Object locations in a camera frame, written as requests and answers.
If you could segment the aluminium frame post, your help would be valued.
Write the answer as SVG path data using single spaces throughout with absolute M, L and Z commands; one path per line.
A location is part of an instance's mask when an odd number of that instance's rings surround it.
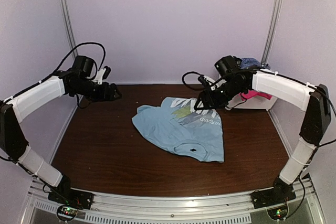
M 269 24 L 269 29 L 268 29 L 268 34 L 266 37 L 266 43 L 264 46 L 264 51 L 261 59 L 261 63 L 266 64 L 268 62 L 269 56 L 270 56 L 270 51 L 272 44 L 274 42 L 275 38 L 275 32 L 282 8 L 283 0 L 274 0 L 274 5 L 272 8 L 272 13 L 271 13 L 271 19 L 270 19 L 270 24 Z
M 68 39 L 68 44 L 69 44 L 69 47 L 72 49 L 72 48 L 75 47 L 76 42 L 75 42 L 75 37 L 74 37 L 73 30 L 72 30 L 72 25 L 71 25 L 67 0 L 60 0 L 60 7 L 61 7 L 63 20 L 64 20 L 64 25 L 65 25 L 65 31 L 66 31 L 66 35 L 67 35 L 67 39 Z

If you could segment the blue dotted shirt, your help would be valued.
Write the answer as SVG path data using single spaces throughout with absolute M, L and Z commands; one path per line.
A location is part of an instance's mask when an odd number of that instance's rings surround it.
M 252 67 L 252 66 L 258 66 L 260 68 L 270 70 L 270 65 L 269 64 L 261 63 L 255 58 L 241 58 L 240 67 L 242 69 L 246 69 L 246 68 L 249 68 L 249 67 Z

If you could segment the pink garment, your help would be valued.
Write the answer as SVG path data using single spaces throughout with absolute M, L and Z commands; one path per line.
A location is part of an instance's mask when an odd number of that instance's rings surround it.
M 265 98 L 267 100 L 271 100 L 272 98 L 272 96 L 267 93 L 263 93 L 263 92 L 259 92 L 255 90 L 248 90 L 247 93 L 240 93 L 240 97 L 242 100 L 248 100 L 248 99 L 251 99 L 257 96 Z

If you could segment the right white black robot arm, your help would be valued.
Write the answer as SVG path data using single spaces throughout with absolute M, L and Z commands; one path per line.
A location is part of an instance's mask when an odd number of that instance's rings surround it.
M 328 88 L 323 84 L 303 83 L 259 66 L 242 68 L 241 59 L 235 56 L 222 57 L 215 68 L 223 83 L 218 85 L 200 75 L 198 80 L 203 88 L 195 110 L 224 108 L 236 95 L 255 90 L 291 103 L 305 113 L 297 146 L 269 192 L 271 202 L 279 204 L 289 198 L 293 182 L 309 166 L 331 122 L 334 107 Z

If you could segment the left aluminium frame post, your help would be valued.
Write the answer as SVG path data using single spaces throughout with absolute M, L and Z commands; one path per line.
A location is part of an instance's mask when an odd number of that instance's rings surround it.
M 69 47 L 72 49 L 72 48 L 75 47 L 76 42 L 75 42 L 75 37 L 74 37 L 73 30 L 72 30 L 72 25 L 71 25 L 67 0 L 60 0 L 60 7 L 61 7 L 63 20 L 64 20 L 64 25 L 65 25 L 65 31 L 66 31 L 66 35 L 67 35 L 67 39 L 68 39 L 68 44 L 69 44 Z

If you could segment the front aluminium frame rail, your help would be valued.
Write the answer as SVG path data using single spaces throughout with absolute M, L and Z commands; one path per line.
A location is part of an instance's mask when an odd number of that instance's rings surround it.
M 310 178 L 302 179 L 305 198 L 286 221 L 268 215 L 275 205 L 255 208 L 250 194 L 241 193 L 199 197 L 137 197 L 92 191 L 90 210 L 80 210 L 69 223 L 325 223 Z M 56 216 L 60 204 L 48 200 L 43 184 L 33 180 L 19 223 L 64 223 Z

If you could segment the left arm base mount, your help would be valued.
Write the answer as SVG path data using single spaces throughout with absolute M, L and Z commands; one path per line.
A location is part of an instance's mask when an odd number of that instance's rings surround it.
M 50 189 L 48 199 L 59 203 L 56 209 L 56 216 L 62 222 L 73 221 L 79 217 L 82 210 L 90 210 L 94 195 L 86 191 L 70 190 L 68 196 L 64 196 L 56 190 Z

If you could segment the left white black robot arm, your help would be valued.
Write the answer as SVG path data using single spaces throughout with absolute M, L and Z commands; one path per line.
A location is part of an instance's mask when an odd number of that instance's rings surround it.
M 70 179 L 29 146 L 20 124 L 27 116 L 63 95 L 81 95 L 91 103 L 120 99 L 122 94 L 117 85 L 105 81 L 111 69 L 107 66 L 97 69 L 92 77 L 91 71 L 96 66 L 93 59 L 77 56 L 67 71 L 56 70 L 22 93 L 1 102 L 1 149 L 9 161 L 47 184 L 64 205 L 71 205 L 76 199 Z

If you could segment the white plastic laundry basket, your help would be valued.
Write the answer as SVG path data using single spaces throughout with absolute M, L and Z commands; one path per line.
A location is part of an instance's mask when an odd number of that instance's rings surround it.
M 272 96 L 271 100 L 267 100 L 262 97 L 254 97 L 248 100 L 242 100 L 240 93 L 234 96 L 225 106 L 225 109 L 256 109 L 256 110 L 266 110 L 268 111 L 273 107 L 277 98 Z

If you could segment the light blue printed t-shirt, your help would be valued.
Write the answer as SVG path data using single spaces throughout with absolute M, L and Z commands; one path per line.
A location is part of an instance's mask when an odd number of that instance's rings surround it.
M 216 110 L 194 110 L 195 98 L 166 97 L 160 106 L 137 108 L 132 123 L 150 143 L 200 162 L 224 162 L 221 117 Z

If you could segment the right aluminium frame post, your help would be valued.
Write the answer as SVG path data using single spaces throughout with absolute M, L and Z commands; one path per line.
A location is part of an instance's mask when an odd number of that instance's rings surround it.
M 272 8 L 272 13 L 271 13 L 271 19 L 270 19 L 270 24 L 269 24 L 269 29 L 268 29 L 268 34 L 266 37 L 266 43 L 264 46 L 264 51 L 261 59 L 261 63 L 266 64 L 268 62 L 269 56 L 270 56 L 270 51 L 272 44 L 274 42 L 275 38 L 275 32 L 282 8 L 283 0 L 274 0 L 274 5 Z

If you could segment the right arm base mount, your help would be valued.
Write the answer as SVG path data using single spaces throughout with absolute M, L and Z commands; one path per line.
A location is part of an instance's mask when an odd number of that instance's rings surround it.
M 285 193 L 277 193 L 274 188 L 256 190 L 250 194 L 254 209 L 265 208 L 271 220 L 283 221 L 289 216 L 288 202 L 296 199 L 292 189 Z

